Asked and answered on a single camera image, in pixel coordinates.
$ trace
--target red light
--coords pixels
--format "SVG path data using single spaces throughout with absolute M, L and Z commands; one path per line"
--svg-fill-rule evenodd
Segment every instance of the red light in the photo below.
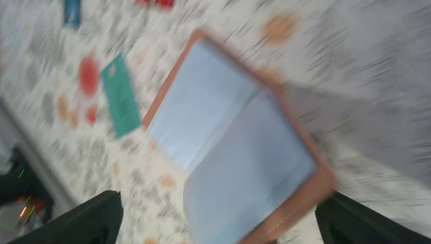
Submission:
M 21 214 L 19 215 L 19 217 L 24 216 L 25 211 L 27 210 L 27 207 L 24 207 L 24 209 L 22 210 Z

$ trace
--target teal rectangular object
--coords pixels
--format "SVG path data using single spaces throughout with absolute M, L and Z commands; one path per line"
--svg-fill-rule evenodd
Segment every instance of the teal rectangular object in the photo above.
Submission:
M 101 76 L 116 136 L 121 137 L 140 127 L 138 106 L 121 53 L 102 70 Z

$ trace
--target black object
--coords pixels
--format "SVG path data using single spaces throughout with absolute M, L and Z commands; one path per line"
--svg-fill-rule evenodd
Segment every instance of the black object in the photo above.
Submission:
M 316 218 L 325 244 L 431 243 L 431 239 L 338 192 L 317 207 Z
M 19 146 L 12 149 L 9 159 L 11 170 L 0 176 L 0 205 L 16 201 L 20 197 L 31 196 L 34 202 L 44 205 L 45 214 L 41 217 L 43 223 L 52 218 L 54 200 L 34 172 Z
M 120 193 L 104 191 L 9 244 L 115 244 L 122 216 Z

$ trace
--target floral print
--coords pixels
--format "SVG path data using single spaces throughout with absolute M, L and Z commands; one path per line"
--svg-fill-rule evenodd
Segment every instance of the floral print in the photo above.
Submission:
M 82 104 L 80 62 L 91 54 L 102 69 L 122 51 L 144 115 L 201 25 L 285 90 L 336 171 L 339 191 L 431 236 L 426 1 L 177 0 L 160 12 L 92 0 L 83 1 L 76 30 L 63 26 L 62 7 L 0 1 L 0 97 L 77 202 L 121 191 L 117 243 L 191 244 L 186 175 L 143 130 L 115 137 L 100 81 L 91 106 Z M 321 244 L 313 214 L 279 243 Z

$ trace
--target patterned tablecloth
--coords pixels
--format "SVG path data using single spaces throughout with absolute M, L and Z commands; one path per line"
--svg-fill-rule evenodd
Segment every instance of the patterned tablecloth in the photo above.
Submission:
M 144 115 L 200 25 L 286 89 L 321 145 L 340 191 L 431 236 L 431 5 L 426 0 L 83 0 L 63 27 L 60 0 L 3 0 L 0 95 L 69 193 L 121 190 L 118 243 L 190 243 L 186 177 L 138 129 L 114 138 L 101 86 L 97 119 L 76 112 L 81 59 L 123 51 Z M 281 243 L 322 243 L 313 214 Z

